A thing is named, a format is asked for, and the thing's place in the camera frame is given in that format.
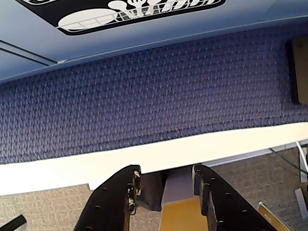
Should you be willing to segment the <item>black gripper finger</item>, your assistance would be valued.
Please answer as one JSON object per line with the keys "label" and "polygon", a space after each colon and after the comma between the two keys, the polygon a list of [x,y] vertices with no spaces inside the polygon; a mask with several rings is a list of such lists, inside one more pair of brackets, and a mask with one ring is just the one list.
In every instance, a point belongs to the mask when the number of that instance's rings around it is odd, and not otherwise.
{"label": "black gripper finger", "polygon": [[285,231],[266,208],[256,210],[223,177],[210,167],[194,165],[193,191],[210,231]]}
{"label": "black gripper finger", "polygon": [[90,195],[74,227],[75,231],[128,231],[141,195],[141,167],[126,166]]}

